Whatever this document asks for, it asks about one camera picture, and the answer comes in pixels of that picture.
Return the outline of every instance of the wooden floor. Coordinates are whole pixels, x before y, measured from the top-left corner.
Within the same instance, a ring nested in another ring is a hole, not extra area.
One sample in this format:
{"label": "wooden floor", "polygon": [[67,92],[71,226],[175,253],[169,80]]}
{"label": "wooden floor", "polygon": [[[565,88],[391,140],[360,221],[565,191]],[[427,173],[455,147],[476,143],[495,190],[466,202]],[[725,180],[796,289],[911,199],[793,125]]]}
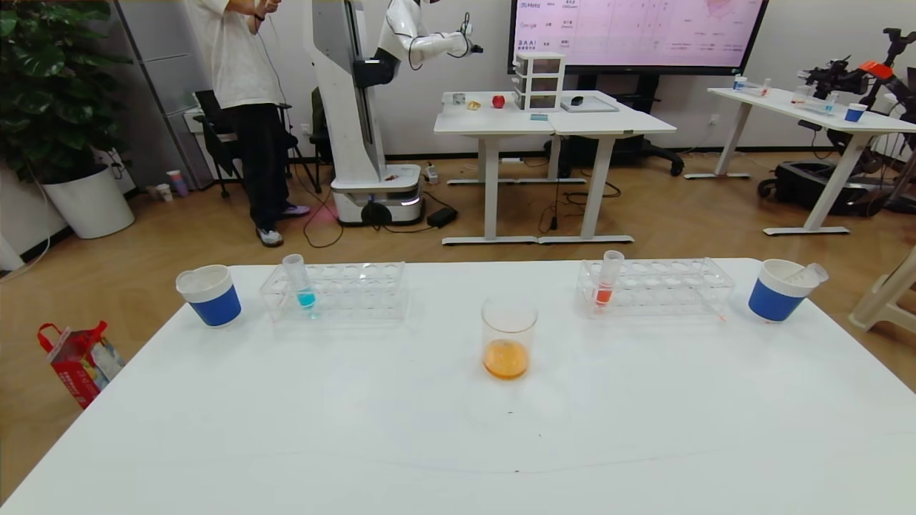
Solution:
{"label": "wooden floor", "polygon": [[[736,159],[732,171],[751,173],[752,181],[672,178],[660,160],[649,160],[640,169],[614,168],[610,181],[623,195],[605,200],[598,233],[635,237],[635,244],[616,246],[629,258],[819,262],[829,270],[831,280],[814,293],[814,302],[916,390],[916,335],[884,323],[863,334],[846,320],[876,278],[889,273],[916,245],[916,216],[881,213],[873,219],[831,220],[850,227],[850,236],[768,237],[761,232],[764,227],[798,226],[807,212],[761,201],[756,194],[758,180],[767,178],[768,170],[781,160],[809,157],[757,154]],[[529,159],[529,164],[540,165],[543,160]],[[715,164],[713,156],[693,155],[686,161],[688,172],[712,171]],[[238,185],[230,187],[228,200],[220,198],[217,188],[174,203],[154,203],[141,195],[131,201],[136,213],[131,227],[99,240],[71,237],[26,275],[0,286],[0,502],[80,414],[38,346],[35,332],[44,322],[85,329],[105,320],[111,342],[129,359],[181,306],[174,280],[189,268],[212,263],[276,264],[293,252],[313,263],[336,263],[594,259],[606,250],[603,245],[443,247],[444,236],[483,233],[484,190],[444,184],[451,178],[475,177],[471,160],[435,164],[442,183],[428,191],[460,213],[457,223],[441,230],[393,235],[349,228],[336,245],[312,249],[302,235],[303,221],[290,220],[279,226],[286,245],[268,249],[256,240]],[[539,176],[546,167],[504,165],[501,171],[506,176]],[[318,203],[298,183],[291,182],[290,188],[291,200],[317,208]],[[586,186],[562,191],[584,192]],[[500,187],[499,234],[537,235],[540,216],[553,196],[552,185]],[[555,234],[577,234],[580,213],[578,207],[561,203]],[[312,242],[332,241],[340,230],[333,217],[327,212],[316,216],[309,226]],[[549,222],[547,214],[541,227]]]}

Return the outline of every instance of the red gift bag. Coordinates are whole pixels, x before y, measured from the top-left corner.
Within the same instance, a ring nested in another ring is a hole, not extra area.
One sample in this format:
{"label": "red gift bag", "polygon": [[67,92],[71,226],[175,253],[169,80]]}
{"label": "red gift bag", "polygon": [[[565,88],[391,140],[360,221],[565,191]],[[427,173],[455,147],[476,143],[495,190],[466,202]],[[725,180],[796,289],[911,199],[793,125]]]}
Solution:
{"label": "red gift bag", "polygon": [[[53,327],[58,333],[56,344],[41,332]],[[124,368],[115,348],[102,336],[105,322],[88,331],[64,331],[53,323],[38,328],[38,342],[48,353],[48,362],[73,398],[85,409],[108,383]]]}

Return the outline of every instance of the person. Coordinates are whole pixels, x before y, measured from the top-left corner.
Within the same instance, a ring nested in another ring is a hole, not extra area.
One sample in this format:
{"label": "person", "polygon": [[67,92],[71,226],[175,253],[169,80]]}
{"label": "person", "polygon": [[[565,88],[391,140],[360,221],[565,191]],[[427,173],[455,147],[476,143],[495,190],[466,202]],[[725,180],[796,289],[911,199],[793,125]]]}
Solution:
{"label": "person", "polygon": [[288,200],[290,135],[279,117],[281,95],[275,74],[256,36],[281,1],[185,0],[213,92],[238,138],[251,219],[266,247],[283,244],[278,220],[309,212]]}

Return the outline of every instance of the sneaker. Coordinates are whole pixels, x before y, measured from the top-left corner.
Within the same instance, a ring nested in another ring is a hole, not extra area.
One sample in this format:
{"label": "sneaker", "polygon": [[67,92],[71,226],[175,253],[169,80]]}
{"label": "sneaker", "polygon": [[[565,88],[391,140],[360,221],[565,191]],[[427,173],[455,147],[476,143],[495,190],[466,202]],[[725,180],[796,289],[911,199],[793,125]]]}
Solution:
{"label": "sneaker", "polygon": [[287,203],[286,209],[280,212],[280,218],[299,218],[309,213],[308,206]]}
{"label": "sneaker", "polygon": [[262,229],[260,227],[255,229],[257,237],[261,238],[261,245],[264,247],[279,247],[283,245],[283,236],[280,235],[275,229]]}

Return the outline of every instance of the monitor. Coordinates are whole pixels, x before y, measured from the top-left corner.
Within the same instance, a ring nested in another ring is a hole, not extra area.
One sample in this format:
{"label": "monitor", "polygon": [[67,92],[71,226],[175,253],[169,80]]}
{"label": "monitor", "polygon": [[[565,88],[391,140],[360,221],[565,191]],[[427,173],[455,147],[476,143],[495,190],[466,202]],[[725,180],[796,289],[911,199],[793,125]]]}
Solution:
{"label": "monitor", "polygon": [[512,0],[516,51],[566,55],[569,73],[733,75],[769,0]]}

